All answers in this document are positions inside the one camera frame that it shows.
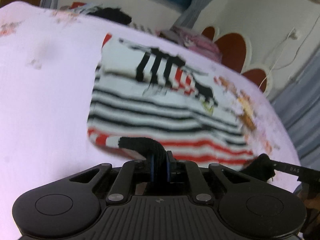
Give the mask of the white grey patterned cloth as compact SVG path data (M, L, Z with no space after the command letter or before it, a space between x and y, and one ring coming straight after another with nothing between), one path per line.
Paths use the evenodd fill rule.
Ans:
M64 5L60 10L68 11L73 14L84 14L87 15L92 12L96 12L101 8L101 5L94 3L82 3L82 2L73 2L71 5Z

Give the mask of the pink floral bed sheet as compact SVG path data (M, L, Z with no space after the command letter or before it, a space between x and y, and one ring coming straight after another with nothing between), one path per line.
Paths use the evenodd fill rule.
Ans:
M238 168L261 153L298 165L299 157L269 101L247 79L195 52L99 18L14 2L1 9L1 239L18 239L12 205L24 192L100 163L122 165L124 152L94 146L87 135L94 71L107 34L154 46L199 70L232 81L259 112L251 151L230 153L205 134L177 140L156 136L175 157L200 166Z

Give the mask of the black garment pile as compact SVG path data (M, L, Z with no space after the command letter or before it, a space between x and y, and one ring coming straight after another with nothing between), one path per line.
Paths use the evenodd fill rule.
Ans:
M101 8L98 7L94 12L89 12L87 15L103 18L112 22L129 25L132 18L121 11L120 8Z

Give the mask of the pink grey folded bedding stack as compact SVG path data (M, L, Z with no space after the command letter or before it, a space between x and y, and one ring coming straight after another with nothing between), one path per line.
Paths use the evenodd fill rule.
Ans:
M172 26L158 31L157 35L179 46L192 50L212 61L221 63L222 53L218 46L205 36L185 27Z

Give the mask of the white red black striped sweater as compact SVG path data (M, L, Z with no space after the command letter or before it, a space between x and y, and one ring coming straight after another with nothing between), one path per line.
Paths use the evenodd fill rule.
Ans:
M244 106L212 74L157 47L105 36L87 119L96 146L139 157L121 140L146 137L177 159L240 170L254 158L254 129Z

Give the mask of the grey white striped mattress sheet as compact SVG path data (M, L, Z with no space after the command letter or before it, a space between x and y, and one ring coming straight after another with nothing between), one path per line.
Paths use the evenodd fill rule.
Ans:
M145 25L142 25L142 24L138 24L138 23L135 23L135 22L130 23L129 26L130 26L130 28L135 29L137 31L148 33L148 34L153 35L153 36L158 36L158 31L156 31L155 29L152 29L152 28L150 28L148 26L145 26Z

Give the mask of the red white scalloped headboard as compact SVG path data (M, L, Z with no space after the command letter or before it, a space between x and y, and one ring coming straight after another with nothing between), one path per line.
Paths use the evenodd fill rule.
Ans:
M213 41L222 53L222 64L243 75L268 96L273 88L273 77L262 63L252 63L252 46L249 38L240 33L219 34L219 29L208 26L202 35Z

